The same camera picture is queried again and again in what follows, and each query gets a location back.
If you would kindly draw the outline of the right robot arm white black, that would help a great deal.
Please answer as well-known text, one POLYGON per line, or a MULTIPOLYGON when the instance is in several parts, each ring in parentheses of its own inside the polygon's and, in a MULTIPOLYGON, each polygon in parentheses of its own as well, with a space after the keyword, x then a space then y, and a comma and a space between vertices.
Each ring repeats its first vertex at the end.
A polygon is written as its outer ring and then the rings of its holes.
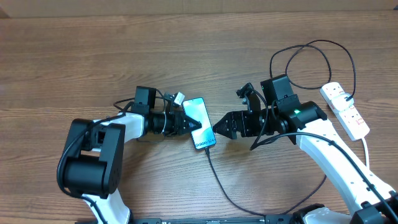
POLYGON ((340 138, 314 102, 301 103, 285 75, 261 82, 266 108, 250 83, 237 90, 246 111, 226 113, 213 131, 230 139, 261 137, 256 148, 287 136, 321 168, 340 193, 349 214, 315 203, 289 215, 289 223, 397 223, 397 192, 378 178, 340 138))

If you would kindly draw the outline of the Samsung Galaxy smartphone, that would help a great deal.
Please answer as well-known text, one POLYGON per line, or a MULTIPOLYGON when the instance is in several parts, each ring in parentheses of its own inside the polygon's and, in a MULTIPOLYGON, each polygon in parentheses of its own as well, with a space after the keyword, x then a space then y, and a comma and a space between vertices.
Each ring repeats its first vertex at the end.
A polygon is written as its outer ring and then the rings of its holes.
POLYGON ((214 146, 216 144, 215 134, 212 130, 205 101, 202 97, 185 100, 182 103, 185 114, 200 124, 200 128, 191 131, 193 145, 196 150, 214 146))

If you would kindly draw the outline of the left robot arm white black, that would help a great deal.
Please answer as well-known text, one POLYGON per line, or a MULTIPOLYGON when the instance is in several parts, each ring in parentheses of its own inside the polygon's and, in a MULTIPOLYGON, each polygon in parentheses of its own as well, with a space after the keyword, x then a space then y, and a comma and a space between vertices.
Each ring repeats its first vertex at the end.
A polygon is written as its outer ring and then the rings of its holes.
POLYGON ((137 86, 116 116, 74 119, 57 166, 57 184, 66 195, 85 201, 95 223, 134 223, 118 190, 124 145, 147 133, 181 136, 202 123, 179 110, 184 96, 137 86))

